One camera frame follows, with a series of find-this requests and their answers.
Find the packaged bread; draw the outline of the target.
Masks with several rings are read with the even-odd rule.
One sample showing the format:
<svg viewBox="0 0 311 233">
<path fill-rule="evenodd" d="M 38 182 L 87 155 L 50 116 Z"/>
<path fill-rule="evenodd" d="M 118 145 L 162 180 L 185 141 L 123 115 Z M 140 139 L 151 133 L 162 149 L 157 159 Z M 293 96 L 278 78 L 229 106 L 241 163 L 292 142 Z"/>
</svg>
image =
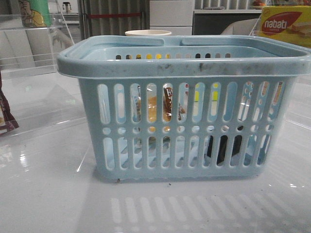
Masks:
<svg viewBox="0 0 311 233">
<path fill-rule="evenodd" d="M 141 86 L 137 83 L 132 84 L 130 86 L 131 92 L 131 110 L 132 110 L 132 120 L 136 123 L 141 122 L 142 119 L 142 95 L 141 95 Z M 154 123 L 157 121 L 157 99 L 160 97 L 160 94 L 157 94 L 157 86 L 154 83 L 150 83 L 147 85 L 147 119 L 148 122 Z M 170 122 L 173 117 L 173 85 L 171 83 L 163 84 L 163 91 L 162 91 L 162 121 L 163 122 Z M 178 104 L 178 117 L 177 119 L 181 121 L 183 119 L 183 115 L 186 113 L 183 106 L 179 103 Z M 170 126 L 165 126 L 163 131 L 165 133 L 171 130 Z M 154 126 L 150 126 L 148 131 L 154 133 L 156 128 Z M 170 138 L 164 137 L 163 144 L 169 144 Z M 135 139 L 135 144 L 140 145 L 141 142 L 138 142 L 138 139 Z M 150 137 L 148 139 L 149 147 L 155 147 L 156 139 L 154 137 Z"/>
</svg>

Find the black tissue pack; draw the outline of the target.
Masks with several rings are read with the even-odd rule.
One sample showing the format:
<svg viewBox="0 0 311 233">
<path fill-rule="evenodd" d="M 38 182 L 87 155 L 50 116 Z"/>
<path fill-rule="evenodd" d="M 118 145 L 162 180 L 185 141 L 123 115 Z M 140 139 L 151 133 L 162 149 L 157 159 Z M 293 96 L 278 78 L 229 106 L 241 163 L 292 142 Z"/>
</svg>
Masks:
<svg viewBox="0 0 311 233">
<path fill-rule="evenodd" d="M 212 148 L 214 145 L 213 141 L 214 141 L 213 136 L 210 136 L 205 142 L 204 159 L 206 162 L 211 158 Z M 228 137 L 225 135 L 221 136 L 220 147 L 218 150 L 218 157 L 217 157 L 217 165 L 220 165 L 225 160 L 227 143 Z M 235 136 L 231 156 L 235 156 L 240 152 L 241 143 L 242 143 L 242 136 L 241 135 Z"/>
</svg>

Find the light blue plastic basket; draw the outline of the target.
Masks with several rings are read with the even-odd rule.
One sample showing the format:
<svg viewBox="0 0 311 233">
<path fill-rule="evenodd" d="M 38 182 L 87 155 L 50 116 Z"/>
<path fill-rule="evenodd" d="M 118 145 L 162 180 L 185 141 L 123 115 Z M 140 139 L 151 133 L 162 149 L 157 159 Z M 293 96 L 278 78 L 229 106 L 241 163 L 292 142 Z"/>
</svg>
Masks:
<svg viewBox="0 0 311 233">
<path fill-rule="evenodd" d="M 293 82 L 311 72 L 311 51 L 256 36 L 102 35 L 62 51 L 57 64 L 61 74 L 78 79 L 97 170 L 104 177 L 243 177 L 265 168 Z M 131 110 L 135 83 L 142 88 L 138 123 Z M 154 123 L 146 116 L 150 83 L 160 94 Z M 165 83 L 173 85 L 170 122 L 163 122 L 160 112 Z M 179 103 L 186 111 L 181 121 Z M 165 126 L 171 128 L 167 133 Z M 224 135 L 225 160 L 217 165 Z M 231 156 L 237 135 L 242 136 L 240 152 Z M 166 136 L 170 141 L 164 145 Z M 210 136 L 214 145 L 206 162 Z M 155 147 L 149 147 L 150 137 Z"/>
</svg>

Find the white paper cup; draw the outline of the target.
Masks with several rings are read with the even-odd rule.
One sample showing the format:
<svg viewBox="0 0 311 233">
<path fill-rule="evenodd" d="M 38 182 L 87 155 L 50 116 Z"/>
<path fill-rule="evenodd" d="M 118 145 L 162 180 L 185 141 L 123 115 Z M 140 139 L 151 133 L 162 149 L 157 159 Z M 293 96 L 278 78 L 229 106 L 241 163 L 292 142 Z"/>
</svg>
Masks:
<svg viewBox="0 0 311 233">
<path fill-rule="evenodd" d="M 172 32 L 165 30 L 131 30 L 126 31 L 126 36 L 169 36 Z"/>
</svg>

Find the white drawer cabinet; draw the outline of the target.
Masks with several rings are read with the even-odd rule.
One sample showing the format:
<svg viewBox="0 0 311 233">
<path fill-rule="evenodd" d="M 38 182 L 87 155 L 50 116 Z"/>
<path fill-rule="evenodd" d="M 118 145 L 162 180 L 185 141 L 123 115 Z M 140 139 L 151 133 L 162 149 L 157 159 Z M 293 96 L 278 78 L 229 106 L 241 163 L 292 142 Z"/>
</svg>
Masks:
<svg viewBox="0 0 311 233">
<path fill-rule="evenodd" d="M 172 35 L 192 35 L 194 6 L 193 0 L 151 0 L 150 29 L 170 31 Z"/>
</svg>

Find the clear acrylic shelf left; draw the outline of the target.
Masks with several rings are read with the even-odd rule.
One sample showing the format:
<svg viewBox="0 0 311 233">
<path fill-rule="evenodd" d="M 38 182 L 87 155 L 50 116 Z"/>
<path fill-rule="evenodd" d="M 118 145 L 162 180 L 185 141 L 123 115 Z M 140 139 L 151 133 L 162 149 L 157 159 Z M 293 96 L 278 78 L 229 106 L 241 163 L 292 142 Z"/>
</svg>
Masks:
<svg viewBox="0 0 311 233">
<path fill-rule="evenodd" d="M 58 72 L 57 55 L 79 42 L 77 14 L 52 13 L 47 28 L 26 28 L 20 15 L 0 17 L 1 90 L 13 119 L 0 121 L 1 137 L 85 117 L 78 82 Z"/>
</svg>

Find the dark red snack packet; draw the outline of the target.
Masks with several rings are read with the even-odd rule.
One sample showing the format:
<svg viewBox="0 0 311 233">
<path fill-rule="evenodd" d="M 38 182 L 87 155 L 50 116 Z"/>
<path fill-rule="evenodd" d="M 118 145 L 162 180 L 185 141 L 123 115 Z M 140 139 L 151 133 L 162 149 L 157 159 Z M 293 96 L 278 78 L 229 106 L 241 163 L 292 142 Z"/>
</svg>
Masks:
<svg viewBox="0 0 311 233">
<path fill-rule="evenodd" d="M 2 78 L 0 79 L 0 134 L 3 135 L 19 127 L 18 122 L 11 114 L 7 98 L 2 91 Z"/>
</svg>

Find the yellow nabati wafer box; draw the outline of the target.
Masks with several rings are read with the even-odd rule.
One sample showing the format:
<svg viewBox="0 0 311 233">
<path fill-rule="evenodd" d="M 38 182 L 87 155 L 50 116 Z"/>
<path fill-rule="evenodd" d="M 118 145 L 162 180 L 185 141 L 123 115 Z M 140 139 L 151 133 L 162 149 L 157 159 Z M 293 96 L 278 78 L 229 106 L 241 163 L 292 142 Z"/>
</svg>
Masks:
<svg viewBox="0 0 311 233">
<path fill-rule="evenodd" d="M 257 35 L 310 48 L 311 8 L 266 6 L 262 9 Z"/>
</svg>

